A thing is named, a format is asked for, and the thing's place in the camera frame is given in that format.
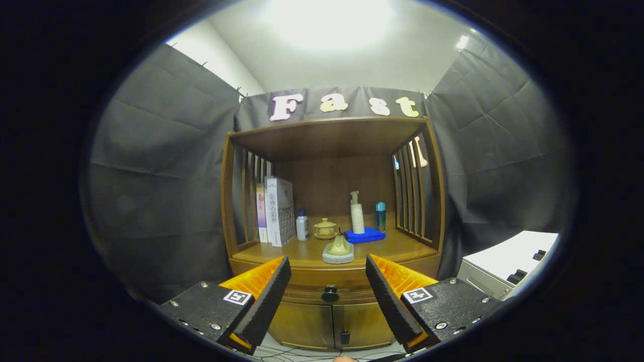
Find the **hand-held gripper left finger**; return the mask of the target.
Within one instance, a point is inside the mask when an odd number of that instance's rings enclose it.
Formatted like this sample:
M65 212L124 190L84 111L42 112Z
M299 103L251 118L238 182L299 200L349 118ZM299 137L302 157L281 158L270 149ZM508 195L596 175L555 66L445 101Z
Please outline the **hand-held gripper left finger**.
M227 281L199 281L159 304L158 312L197 339L253 355L291 275L288 256L280 256Z

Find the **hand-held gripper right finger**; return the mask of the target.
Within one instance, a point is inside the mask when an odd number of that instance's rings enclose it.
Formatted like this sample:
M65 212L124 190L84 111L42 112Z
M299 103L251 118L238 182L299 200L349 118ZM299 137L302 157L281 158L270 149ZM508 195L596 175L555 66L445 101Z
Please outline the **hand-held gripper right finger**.
M449 340L483 323L504 303L458 278L437 281L373 253L366 256L366 277L406 352Z

